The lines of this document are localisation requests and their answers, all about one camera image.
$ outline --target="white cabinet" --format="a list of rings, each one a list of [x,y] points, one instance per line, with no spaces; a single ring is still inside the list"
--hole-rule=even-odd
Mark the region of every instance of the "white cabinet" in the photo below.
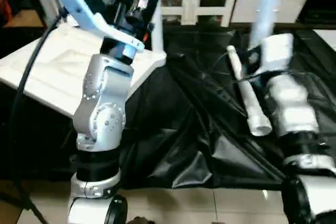
[[[295,23],[306,0],[280,0],[274,10],[277,23]],[[253,23],[257,20],[259,0],[237,0],[232,14],[232,23]]]

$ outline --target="red object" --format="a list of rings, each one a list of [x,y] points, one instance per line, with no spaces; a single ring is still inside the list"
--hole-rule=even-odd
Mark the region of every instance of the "red object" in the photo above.
[[[0,12],[4,16],[6,22],[12,20],[12,9],[7,0],[0,0]]]

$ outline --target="wire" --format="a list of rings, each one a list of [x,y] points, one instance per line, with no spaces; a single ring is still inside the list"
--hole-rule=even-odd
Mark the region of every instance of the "wire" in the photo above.
[[[257,77],[259,77],[263,74],[274,73],[274,72],[276,72],[276,73],[297,73],[297,74],[308,73],[308,72],[300,72],[300,71],[296,71],[296,70],[292,70],[292,69],[266,71],[266,72],[262,72],[262,73],[259,73],[259,74],[254,74],[254,75],[251,75],[251,76],[247,76],[247,77],[245,77],[243,79],[240,79],[240,80],[230,81],[224,86],[217,87],[217,89],[220,90],[220,89],[223,89],[223,88],[227,87],[228,85],[234,85],[234,84],[240,83],[242,81],[249,81],[249,80],[257,78]]]
[[[47,37],[51,33],[51,31],[56,27],[58,22],[63,18],[66,17],[68,12],[66,11],[65,8],[60,10],[58,16],[52,21],[51,25],[48,27],[48,29],[44,32],[42,35],[41,39],[38,41],[37,46],[31,55],[28,64],[26,66],[26,69],[22,75],[21,81],[19,83],[19,86],[17,88],[17,92],[15,95],[14,103],[12,106],[12,111],[11,111],[11,116],[9,118],[9,126],[8,126],[8,155],[9,155],[9,166],[10,166],[10,171],[11,171],[11,176],[13,178],[13,185],[16,188],[16,190],[19,193],[20,199],[22,202],[25,204],[26,209],[30,209],[33,211],[34,215],[38,218],[38,220],[42,224],[48,224],[46,219],[43,217],[43,215],[40,213],[40,211],[37,209],[37,207],[34,205],[32,200],[29,197],[29,194],[26,192],[26,190],[22,186],[22,181],[19,179],[19,177],[15,173],[15,157],[14,157],[14,147],[16,144],[15,141],[15,120],[17,117],[17,112],[19,110],[19,105],[21,102],[21,99],[23,97],[23,93],[25,90],[25,85],[27,83],[29,74],[32,70],[32,67],[34,65],[34,62],[37,58],[38,53],[40,52],[42,45],[46,41]]]

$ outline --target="silver robotic arm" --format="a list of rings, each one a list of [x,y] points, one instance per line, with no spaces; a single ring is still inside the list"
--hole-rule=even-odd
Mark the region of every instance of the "silver robotic arm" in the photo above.
[[[117,190],[119,145],[133,75],[130,64],[136,52],[144,49],[158,3],[113,0],[105,8],[100,1],[89,5],[92,0],[61,0],[82,29],[104,37],[100,54],[93,55],[89,63],[82,99],[73,116],[79,165],[71,179],[69,224],[126,222],[127,201]]]
[[[289,223],[336,222],[336,168],[319,137],[307,89],[289,73],[292,35],[274,35],[261,43],[259,88],[278,137],[287,179],[282,199]]]
[[[292,35],[272,35],[279,0],[260,0],[248,51],[241,56],[247,75],[264,94],[284,159],[284,212],[290,224],[336,223],[336,168],[320,141],[319,125],[306,87],[286,70]]]

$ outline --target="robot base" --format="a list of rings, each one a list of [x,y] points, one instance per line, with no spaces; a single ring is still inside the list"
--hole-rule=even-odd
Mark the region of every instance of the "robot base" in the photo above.
[[[69,224],[125,224],[127,201],[121,195],[109,199],[76,199],[70,207]]]

